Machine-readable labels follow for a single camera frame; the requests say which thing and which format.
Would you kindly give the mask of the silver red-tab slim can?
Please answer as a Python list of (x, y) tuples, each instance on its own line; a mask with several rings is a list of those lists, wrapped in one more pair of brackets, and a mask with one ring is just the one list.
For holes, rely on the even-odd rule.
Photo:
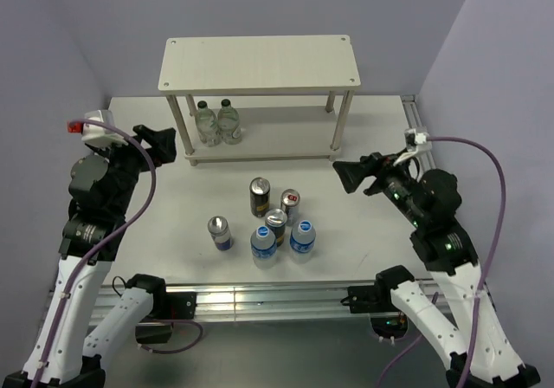
[(287, 225), (293, 226), (300, 211), (300, 193), (295, 189), (286, 189), (280, 197), (280, 209), (287, 215)]

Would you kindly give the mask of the blue-label water bottle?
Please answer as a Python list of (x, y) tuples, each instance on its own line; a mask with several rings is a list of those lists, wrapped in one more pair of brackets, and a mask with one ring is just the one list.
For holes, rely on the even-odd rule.
[(250, 237), (254, 264), (261, 269), (271, 268), (276, 262), (276, 237), (267, 226), (259, 226)]
[(292, 229), (289, 239), (291, 257), (296, 263), (308, 262), (313, 253), (316, 230), (309, 220), (301, 220)]

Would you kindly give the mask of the black yellow-label can front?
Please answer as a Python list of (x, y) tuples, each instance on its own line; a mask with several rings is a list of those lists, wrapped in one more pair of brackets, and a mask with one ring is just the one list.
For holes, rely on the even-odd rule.
[(284, 242), (287, 220), (286, 212), (278, 208), (269, 210), (265, 215), (265, 225), (273, 231), (278, 247)]

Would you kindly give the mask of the black yellow-label can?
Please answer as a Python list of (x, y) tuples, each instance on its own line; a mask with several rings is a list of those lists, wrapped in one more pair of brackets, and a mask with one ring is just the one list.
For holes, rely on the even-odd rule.
[(270, 191), (270, 183), (265, 178), (257, 177), (250, 182), (250, 210), (255, 217), (264, 217), (269, 210)]
[(265, 225), (273, 231), (278, 247), (284, 242), (287, 220), (286, 212), (278, 208), (269, 210), (265, 215)]

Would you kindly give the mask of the silver blue slim can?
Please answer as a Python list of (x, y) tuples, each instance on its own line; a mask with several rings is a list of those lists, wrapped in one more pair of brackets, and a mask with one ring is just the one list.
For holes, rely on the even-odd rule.
[(222, 216), (212, 217), (207, 224), (208, 232), (213, 243), (220, 251), (227, 251), (233, 245), (233, 237), (229, 228), (228, 220)]

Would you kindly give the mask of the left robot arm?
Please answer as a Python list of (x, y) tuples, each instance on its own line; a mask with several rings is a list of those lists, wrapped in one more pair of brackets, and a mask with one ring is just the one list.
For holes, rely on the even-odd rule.
[(123, 235), (137, 221), (126, 212), (140, 173), (153, 174), (177, 156), (175, 129), (132, 130), (103, 135), (102, 145), (92, 146), (71, 169), (54, 295), (31, 355), (4, 379), (5, 387), (101, 387), (136, 325), (168, 309), (164, 279), (137, 274), (101, 323), (89, 327)]

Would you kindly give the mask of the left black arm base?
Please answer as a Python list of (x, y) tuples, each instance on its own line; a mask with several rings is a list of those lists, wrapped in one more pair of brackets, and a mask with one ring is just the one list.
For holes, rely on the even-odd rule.
[(203, 330), (194, 321), (196, 313), (196, 293), (169, 292), (161, 308), (148, 314), (135, 327), (135, 340), (140, 345), (164, 345), (180, 330), (191, 328), (197, 334)]

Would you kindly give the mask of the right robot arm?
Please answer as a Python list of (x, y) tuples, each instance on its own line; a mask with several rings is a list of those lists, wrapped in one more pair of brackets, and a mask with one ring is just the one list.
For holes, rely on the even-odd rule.
[(455, 212), (461, 205), (457, 178), (440, 169), (412, 178), (406, 163), (378, 152), (358, 162), (336, 161), (333, 169), (346, 192), (368, 178), (366, 196), (384, 194), (414, 226), (412, 247), (445, 297), (451, 319), (430, 302), (402, 265), (376, 276), (379, 307), (406, 314), (435, 349), (451, 387), (532, 387), (538, 370), (514, 351), (488, 294), (478, 289), (480, 261)]

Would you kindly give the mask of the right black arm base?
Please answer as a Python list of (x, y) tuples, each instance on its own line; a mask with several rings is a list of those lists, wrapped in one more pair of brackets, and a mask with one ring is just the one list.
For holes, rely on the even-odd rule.
[(366, 314), (379, 340), (393, 343), (408, 332), (407, 316), (391, 304), (377, 285), (350, 286), (340, 303), (351, 314)]

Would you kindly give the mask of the beige two-tier wooden shelf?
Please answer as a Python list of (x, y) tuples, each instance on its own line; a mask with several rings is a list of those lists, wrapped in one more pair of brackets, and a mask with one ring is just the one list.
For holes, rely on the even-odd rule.
[[(360, 86), (348, 35), (170, 38), (158, 80), (191, 165), (334, 160)], [(200, 99), (232, 101), (240, 144), (202, 144), (194, 127)]]

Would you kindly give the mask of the clear green-label bottle left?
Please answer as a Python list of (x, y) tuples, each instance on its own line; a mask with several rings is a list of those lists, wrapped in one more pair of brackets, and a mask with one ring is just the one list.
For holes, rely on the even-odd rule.
[(200, 140), (203, 144), (207, 147), (213, 147), (221, 143), (221, 134), (217, 117), (204, 100), (197, 103), (195, 122)]

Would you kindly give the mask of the clear green-label bottle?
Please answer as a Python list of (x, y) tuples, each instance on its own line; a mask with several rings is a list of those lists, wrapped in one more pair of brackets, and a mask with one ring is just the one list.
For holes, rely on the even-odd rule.
[(221, 143), (221, 134), (217, 117), (204, 100), (197, 103), (195, 122), (200, 140), (203, 144), (207, 147), (213, 147)]
[(221, 109), (217, 118), (223, 142), (228, 145), (239, 144), (242, 141), (240, 116), (229, 99), (221, 101)]

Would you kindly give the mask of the clear green-label bottle right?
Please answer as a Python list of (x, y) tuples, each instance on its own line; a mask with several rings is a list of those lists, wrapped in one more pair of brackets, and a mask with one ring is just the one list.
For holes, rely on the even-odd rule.
[(221, 101), (221, 109), (217, 118), (223, 142), (228, 145), (239, 144), (242, 141), (240, 116), (229, 99)]

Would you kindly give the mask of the aluminium right side rail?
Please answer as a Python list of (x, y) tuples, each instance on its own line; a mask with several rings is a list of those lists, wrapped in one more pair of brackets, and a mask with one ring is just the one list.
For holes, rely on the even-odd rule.
[[(416, 105), (414, 95), (403, 95), (401, 97), (403, 110), (410, 128), (423, 127), (423, 123)], [(435, 160), (431, 152), (425, 152), (418, 157), (421, 173), (435, 168)]]

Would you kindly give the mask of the aluminium rail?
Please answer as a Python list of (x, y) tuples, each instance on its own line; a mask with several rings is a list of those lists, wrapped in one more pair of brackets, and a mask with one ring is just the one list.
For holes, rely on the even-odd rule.
[(60, 323), (74, 316), (89, 327), (97, 326), (112, 309), (138, 311), (139, 320), (161, 308), (169, 292), (196, 293), (198, 323), (341, 319), (351, 315), (340, 301), (350, 286), (375, 285), (367, 282), (315, 282), (249, 286), (169, 285), (165, 290), (142, 295), (126, 288), (100, 287), (88, 301), (66, 301)]
[[(414, 95), (403, 95), (401, 97), (403, 110), (410, 128), (423, 127), (423, 123), (416, 105)], [(421, 173), (435, 168), (435, 160), (431, 152), (425, 152), (418, 157)]]

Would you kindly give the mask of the aluminium front rail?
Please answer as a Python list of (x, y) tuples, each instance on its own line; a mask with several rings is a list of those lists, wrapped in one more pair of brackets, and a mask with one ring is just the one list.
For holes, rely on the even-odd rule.
[(126, 288), (100, 287), (88, 301), (66, 301), (60, 323), (74, 316), (89, 327), (97, 326), (112, 309), (138, 311), (139, 320), (161, 308), (169, 292), (196, 293), (198, 323), (341, 319), (351, 315), (340, 301), (350, 286), (375, 285), (367, 282), (315, 282), (249, 286), (169, 285), (165, 290), (142, 295)]

